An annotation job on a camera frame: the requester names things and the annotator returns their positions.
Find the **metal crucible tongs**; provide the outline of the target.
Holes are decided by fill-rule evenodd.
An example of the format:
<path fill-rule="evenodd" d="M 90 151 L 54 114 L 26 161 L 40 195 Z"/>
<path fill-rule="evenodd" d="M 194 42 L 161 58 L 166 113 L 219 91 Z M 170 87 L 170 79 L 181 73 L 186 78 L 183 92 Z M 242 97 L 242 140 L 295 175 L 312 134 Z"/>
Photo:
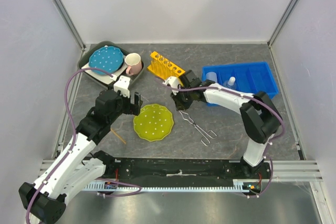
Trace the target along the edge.
<path fill-rule="evenodd" d="M 206 146 L 209 147 L 211 141 L 210 139 L 216 139 L 217 138 L 217 134 L 212 131 L 205 131 L 203 128 L 201 128 L 191 117 L 190 115 L 185 112 L 185 111 L 179 111 L 180 115 L 182 116 L 182 119 L 184 121 L 187 121 L 189 124 L 191 124 L 194 129 L 196 129 L 202 136 L 201 138 L 201 143 Z"/>

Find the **yellow test tube rack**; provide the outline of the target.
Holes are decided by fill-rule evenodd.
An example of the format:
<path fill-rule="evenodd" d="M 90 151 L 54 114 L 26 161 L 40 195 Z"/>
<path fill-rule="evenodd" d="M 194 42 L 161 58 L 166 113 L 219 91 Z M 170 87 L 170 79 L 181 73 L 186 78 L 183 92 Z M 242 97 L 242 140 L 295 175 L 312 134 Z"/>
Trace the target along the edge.
<path fill-rule="evenodd" d="M 158 52 L 150 54 L 151 61 L 147 70 L 156 77 L 166 80 L 168 77 L 179 77 L 185 73 L 185 70 L 168 60 Z"/>

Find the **white wash bottle red cap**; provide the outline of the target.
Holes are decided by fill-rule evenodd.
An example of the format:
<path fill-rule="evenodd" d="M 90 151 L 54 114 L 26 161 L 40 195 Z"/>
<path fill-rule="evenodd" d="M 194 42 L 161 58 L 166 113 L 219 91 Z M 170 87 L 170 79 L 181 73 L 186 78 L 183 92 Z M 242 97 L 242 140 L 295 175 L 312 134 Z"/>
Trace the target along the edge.
<path fill-rule="evenodd" d="M 207 79 L 207 80 L 210 80 L 210 81 L 213 81 L 213 82 L 215 82 L 215 83 L 218 82 L 218 80 L 217 80 L 217 74 L 216 74 L 215 72 L 213 72 L 213 71 L 208 72 L 208 73 L 206 74 L 206 79 Z"/>

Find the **glass flask white stopper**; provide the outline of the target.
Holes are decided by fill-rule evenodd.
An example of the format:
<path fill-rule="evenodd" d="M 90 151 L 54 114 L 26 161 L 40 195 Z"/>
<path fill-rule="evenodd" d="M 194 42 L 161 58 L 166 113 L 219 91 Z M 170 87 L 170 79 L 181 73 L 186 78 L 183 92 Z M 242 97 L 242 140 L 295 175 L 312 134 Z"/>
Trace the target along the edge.
<path fill-rule="evenodd" d="M 228 89 L 232 89 L 232 90 L 236 90 L 237 86 L 236 86 L 236 78 L 235 77 L 230 77 L 228 80 L 226 80 L 223 83 L 223 86 L 228 88 Z"/>

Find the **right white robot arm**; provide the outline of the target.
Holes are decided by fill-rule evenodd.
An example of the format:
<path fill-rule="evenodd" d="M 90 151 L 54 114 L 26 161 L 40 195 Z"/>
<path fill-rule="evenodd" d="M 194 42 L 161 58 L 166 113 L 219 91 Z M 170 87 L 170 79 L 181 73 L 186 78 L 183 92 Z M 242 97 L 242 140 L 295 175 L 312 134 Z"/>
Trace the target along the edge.
<path fill-rule="evenodd" d="M 249 137 L 247 148 L 240 159 L 240 172 L 248 179 L 259 173 L 267 145 L 278 137 L 276 133 L 280 127 L 285 129 L 283 119 L 267 93 L 244 93 L 212 80 L 202 81 L 191 70 L 179 77 L 168 77 L 164 84 L 171 88 L 171 97 L 178 111 L 189 109 L 194 101 L 202 101 L 240 115 Z"/>

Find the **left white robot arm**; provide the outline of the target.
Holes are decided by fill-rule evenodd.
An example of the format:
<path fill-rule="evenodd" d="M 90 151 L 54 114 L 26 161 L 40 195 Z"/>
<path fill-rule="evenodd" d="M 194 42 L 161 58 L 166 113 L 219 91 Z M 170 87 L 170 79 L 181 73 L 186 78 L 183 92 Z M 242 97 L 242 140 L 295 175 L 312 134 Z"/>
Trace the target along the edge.
<path fill-rule="evenodd" d="M 67 147 L 52 165 L 32 184 L 24 182 L 19 196 L 26 212 L 26 222 L 34 216 L 41 223 L 56 223 L 66 210 L 67 204 L 92 180 L 111 178 L 115 173 L 113 157 L 101 152 L 81 169 L 79 163 L 110 132 L 112 123 L 122 114 L 139 115 L 141 95 L 129 90 L 104 90 L 96 98 L 78 126 L 73 126 L 73 136 Z"/>

